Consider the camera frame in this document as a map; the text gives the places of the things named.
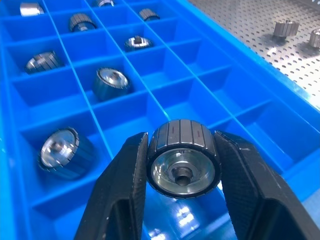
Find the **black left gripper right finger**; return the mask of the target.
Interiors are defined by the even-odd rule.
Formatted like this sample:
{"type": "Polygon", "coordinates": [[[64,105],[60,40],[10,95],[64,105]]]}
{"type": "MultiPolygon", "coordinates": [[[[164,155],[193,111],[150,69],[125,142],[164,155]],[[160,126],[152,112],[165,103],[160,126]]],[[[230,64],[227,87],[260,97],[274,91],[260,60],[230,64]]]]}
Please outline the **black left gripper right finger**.
{"type": "Polygon", "coordinates": [[[318,240],[320,230],[287,182],[241,136],[214,133],[221,183],[239,240],[318,240]]]}

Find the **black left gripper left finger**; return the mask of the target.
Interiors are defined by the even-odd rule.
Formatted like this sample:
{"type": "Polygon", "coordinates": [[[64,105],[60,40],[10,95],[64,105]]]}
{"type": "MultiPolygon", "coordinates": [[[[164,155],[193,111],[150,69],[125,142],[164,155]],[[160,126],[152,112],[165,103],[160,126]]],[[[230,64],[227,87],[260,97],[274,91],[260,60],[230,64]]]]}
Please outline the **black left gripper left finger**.
{"type": "Polygon", "coordinates": [[[139,240],[146,199],[149,136],[126,139],[95,182],[77,228],[76,240],[139,240]]]}

